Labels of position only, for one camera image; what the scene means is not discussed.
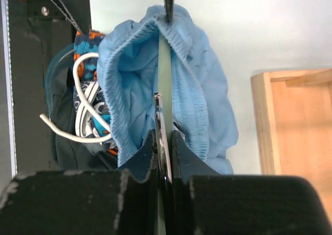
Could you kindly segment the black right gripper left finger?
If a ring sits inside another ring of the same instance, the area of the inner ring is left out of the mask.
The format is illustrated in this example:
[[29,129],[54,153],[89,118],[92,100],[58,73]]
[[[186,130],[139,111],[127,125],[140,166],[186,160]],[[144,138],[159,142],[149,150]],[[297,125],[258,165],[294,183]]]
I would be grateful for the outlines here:
[[19,174],[1,194],[1,234],[154,234],[156,138],[114,171]]

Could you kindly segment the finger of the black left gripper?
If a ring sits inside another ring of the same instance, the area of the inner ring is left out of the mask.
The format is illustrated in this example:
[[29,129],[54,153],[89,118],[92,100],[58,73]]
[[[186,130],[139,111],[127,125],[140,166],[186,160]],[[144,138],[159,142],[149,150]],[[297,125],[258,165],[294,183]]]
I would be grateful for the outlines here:
[[166,13],[166,21],[167,23],[171,23],[173,20],[174,0],[164,0],[164,7]]

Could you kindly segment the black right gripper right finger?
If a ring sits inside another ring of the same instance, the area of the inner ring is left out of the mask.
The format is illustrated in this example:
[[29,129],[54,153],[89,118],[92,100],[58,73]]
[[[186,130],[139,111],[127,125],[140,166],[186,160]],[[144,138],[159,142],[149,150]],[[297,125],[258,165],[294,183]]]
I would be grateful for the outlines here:
[[177,234],[331,234],[313,186],[294,176],[220,175],[173,132]]

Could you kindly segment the sage green hanger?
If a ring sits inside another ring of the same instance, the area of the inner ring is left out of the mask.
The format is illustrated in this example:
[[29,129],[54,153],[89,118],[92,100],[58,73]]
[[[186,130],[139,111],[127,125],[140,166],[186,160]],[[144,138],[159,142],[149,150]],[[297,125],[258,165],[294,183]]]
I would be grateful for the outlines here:
[[154,94],[154,102],[159,165],[157,234],[172,234],[174,224],[171,166],[173,127],[171,49],[162,34],[159,35],[157,92]]

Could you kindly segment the light blue shorts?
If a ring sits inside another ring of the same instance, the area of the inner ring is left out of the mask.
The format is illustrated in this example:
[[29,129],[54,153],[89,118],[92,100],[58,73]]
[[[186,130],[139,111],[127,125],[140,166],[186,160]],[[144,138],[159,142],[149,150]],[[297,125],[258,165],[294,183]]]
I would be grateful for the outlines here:
[[[157,92],[162,34],[171,49],[174,128],[181,131],[186,145],[205,164],[219,174],[231,174],[226,151],[236,144],[238,130],[227,96],[226,76],[205,32],[194,24],[185,8],[177,5],[174,10],[173,21],[167,23],[162,6],[149,7],[141,21],[127,20],[111,33],[102,33],[98,52],[83,54],[74,61],[74,89],[81,104],[109,131],[107,136],[79,137],[59,129],[45,115],[41,119],[57,135],[85,146],[114,140],[117,164],[124,165],[155,128],[153,95]],[[110,123],[95,111],[81,90],[77,69],[87,58],[98,59],[97,82]]]

